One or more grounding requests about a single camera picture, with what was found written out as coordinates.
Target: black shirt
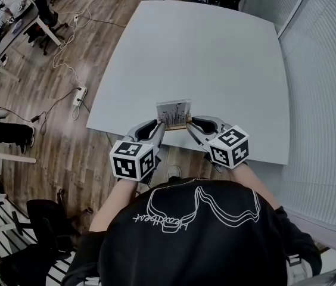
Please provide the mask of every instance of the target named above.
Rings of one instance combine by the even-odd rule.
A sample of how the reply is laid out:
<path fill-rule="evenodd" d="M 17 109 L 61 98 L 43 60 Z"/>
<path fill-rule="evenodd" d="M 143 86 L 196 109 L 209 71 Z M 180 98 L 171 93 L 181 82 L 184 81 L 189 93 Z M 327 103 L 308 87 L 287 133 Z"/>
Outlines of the black shirt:
<path fill-rule="evenodd" d="M 235 182 L 183 179 L 137 197 L 106 232 L 84 235 L 62 285 L 87 276 L 102 285 L 286 285 L 293 254 L 320 272 L 310 235 L 282 207 Z"/>

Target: extension cord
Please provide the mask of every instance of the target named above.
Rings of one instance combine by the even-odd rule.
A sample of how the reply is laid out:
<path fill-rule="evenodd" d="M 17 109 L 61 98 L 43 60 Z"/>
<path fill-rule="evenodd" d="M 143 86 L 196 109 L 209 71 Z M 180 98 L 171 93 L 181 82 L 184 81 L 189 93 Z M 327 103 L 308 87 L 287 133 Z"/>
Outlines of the extension cord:
<path fill-rule="evenodd" d="M 87 88 L 86 87 L 83 87 L 83 86 L 79 87 L 78 92 L 77 92 L 77 94 L 75 96 L 75 99 L 73 101 L 73 105 L 76 106 L 76 107 L 79 107 L 80 104 L 82 103 L 86 93 L 87 93 Z"/>

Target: wooden floor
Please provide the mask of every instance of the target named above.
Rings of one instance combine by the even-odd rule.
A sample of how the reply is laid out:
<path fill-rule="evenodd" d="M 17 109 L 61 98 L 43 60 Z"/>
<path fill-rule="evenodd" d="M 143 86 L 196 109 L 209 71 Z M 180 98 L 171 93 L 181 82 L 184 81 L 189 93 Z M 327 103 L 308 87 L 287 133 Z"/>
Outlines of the wooden floor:
<path fill-rule="evenodd" d="M 53 9 L 60 13 L 60 20 L 73 25 L 73 14 L 61 14 L 68 11 L 80 11 L 90 0 L 59 0 Z M 141 0 L 96 0 L 90 10 L 92 18 L 110 21 L 125 26 Z M 67 63 L 76 69 L 80 81 L 88 89 L 86 105 L 91 108 L 100 81 L 111 58 L 114 48 L 124 28 L 115 25 L 90 21 L 84 28 L 76 29 L 75 40 L 56 58 L 56 63 Z M 68 39 L 72 29 L 61 29 L 59 34 Z M 10 49 L 6 69 L 20 77 L 17 83 L 0 77 L 0 106 L 6 107 L 24 119 L 48 110 L 59 98 L 77 87 L 74 73 L 66 66 L 52 68 L 53 57 L 58 53 L 54 43 L 50 44 L 48 55 L 43 56 L 37 46 L 27 43 L 27 36 L 19 37 L 14 44 L 17 51 Z M 96 212 L 114 186 L 111 166 L 108 161 L 110 144 L 104 132 L 86 128 L 89 116 L 84 107 L 79 118 L 71 118 L 73 97 L 70 95 L 59 102 L 52 110 L 46 123 L 46 134 L 40 134 L 41 123 L 35 123 L 36 142 L 27 156 L 37 159 L 36 164 L 3 164 L 3 182 L 9 198 L 19 208 L 26 211 L 26 201 L 36 198 L 56 200 L 57 191 L 66 191 L 66 206 L 69 215 L 86 207 Z M 4 122 L 26 123 L 11 115 Z M 110 135 L 112 143 L 118 138 Z M 0 145 L 0 151 L 20 154 L 13 145 Z M 227 171 L 218 173 L 203 160 L 203 154 L 176 147 L 162 146 L 159 157 L 162 159 L 155 171 L 151 186 L 166 181 L 167 167 L 173 164 L 182 169 L 182 176 L 229 179 Z M 81 219 L 78 227 L 87 230 L 91 217 Z"/>

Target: person in black shirt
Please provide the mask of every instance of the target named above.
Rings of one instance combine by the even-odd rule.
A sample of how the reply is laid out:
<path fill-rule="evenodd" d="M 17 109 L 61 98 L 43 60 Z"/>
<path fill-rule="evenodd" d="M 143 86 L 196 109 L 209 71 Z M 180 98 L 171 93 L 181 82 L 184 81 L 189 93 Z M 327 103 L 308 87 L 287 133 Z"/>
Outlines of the person in black shirt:
<path fill-rule="evenodd" d="M 82 236 L 61 285 L 87 277 L 101 285 L 287 285 L 289 256 L 310 275 L 321 271 L 309 234 L 245 164 L 235 182 L 181 179 L 135 198 L 137 182 L 121 179 Z"/>

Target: black sleeve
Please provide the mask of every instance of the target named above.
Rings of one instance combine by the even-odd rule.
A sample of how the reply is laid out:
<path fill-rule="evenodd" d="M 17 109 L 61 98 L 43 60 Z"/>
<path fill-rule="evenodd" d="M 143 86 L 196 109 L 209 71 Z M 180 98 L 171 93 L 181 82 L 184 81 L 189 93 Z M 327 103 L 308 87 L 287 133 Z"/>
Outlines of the black sleeve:
<path fill-rule="evenodd" d="M 76 286 L 88 276 L 99 276 L 98 259 L 105 235 L 106 232 L 88 232 L 82 235 L 61 286 Z"/>
<path fill-rule="evenodd" d="M 301 259 L 310 264 L 313 276 L 320 274 L 322 270 L 322 258 L 312 237 L 307 233 L 301 232 L 295 224 L 290 222 L 283 207 L 275 210 L 275 213 L 281 224 L 286 254 L 288 256 L 299 254 Z"/>

